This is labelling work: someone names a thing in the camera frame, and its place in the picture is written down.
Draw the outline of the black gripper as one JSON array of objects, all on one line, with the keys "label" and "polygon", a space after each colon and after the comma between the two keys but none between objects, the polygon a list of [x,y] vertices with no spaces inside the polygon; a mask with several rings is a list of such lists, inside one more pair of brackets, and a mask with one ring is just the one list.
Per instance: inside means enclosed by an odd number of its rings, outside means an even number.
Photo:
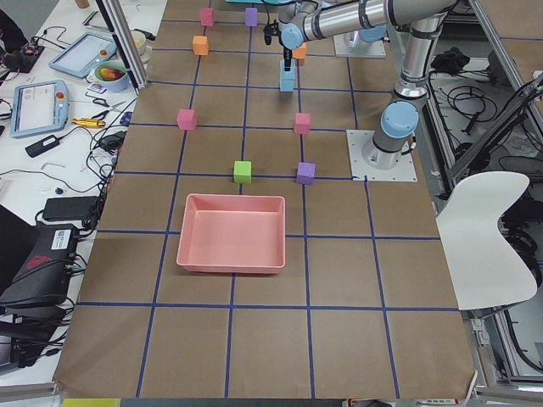
[{"label": "black gripper", "polygon": [[287,47],[283,48],[283,71],[288,72],[292,68],[293,51]]}]

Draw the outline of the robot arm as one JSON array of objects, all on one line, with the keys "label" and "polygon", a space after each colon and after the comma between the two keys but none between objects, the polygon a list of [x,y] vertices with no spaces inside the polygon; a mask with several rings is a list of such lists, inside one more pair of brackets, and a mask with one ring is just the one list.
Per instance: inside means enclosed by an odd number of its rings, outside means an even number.
[{"label": "robot arm", "polygon": [[278,1],[279,41],[285,52],[307,42],[331,38],[336,53],[369,59],[385,55],[388,27],[409,25],[409,38],[393,97],[381,114],[380,126],[361,150],[365,162],[390,170],[415,131],[428,95],[428,66],[447,14],[449,0],[360,0],[330,5],[324,1]]}]

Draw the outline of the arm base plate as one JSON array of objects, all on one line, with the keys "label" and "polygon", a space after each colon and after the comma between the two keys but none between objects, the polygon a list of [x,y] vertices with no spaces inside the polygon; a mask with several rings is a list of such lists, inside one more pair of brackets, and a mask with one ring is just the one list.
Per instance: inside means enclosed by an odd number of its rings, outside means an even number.
[{"label": "arm base plate", "polygon": [[408,142],[399,152],[385,153],[373,143],[374,131],[347,130],[351,178],[354,181],[417,182]]},{"label": "arm base plate", "polygon": [[384,59],[386,51],[383,40],[366,42],[359,31],[337,35],[333,38],[335,55],[346,58]]}]

